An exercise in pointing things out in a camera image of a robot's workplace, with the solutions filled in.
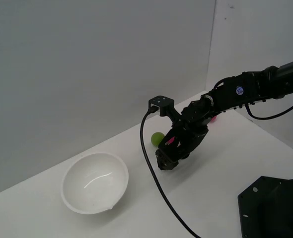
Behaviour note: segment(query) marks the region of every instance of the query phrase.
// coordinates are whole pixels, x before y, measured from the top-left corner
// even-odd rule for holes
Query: sticker
[[[241,86],[237,86],[236,93],[240,96],[244,93],[244,89]]]

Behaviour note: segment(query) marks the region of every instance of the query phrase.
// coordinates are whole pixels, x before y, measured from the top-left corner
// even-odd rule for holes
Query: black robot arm
[[[185,107],[181,114],[175,110],[174,100],[170,98],[157,96],[149,100],[149,108],[159,107],[160,116],[169,117],[172,121],[172,129],[155,153],[158,167],[171,170],[180,159],[187,158],[208,133],[207,124],[219,113],[244,106],[249,113],[249,105],[271,98],[280,99],[291,93],[293,62],[280,68],[271,66],[263,71],[244,72],[239,76],[222,79],[200,100]]]

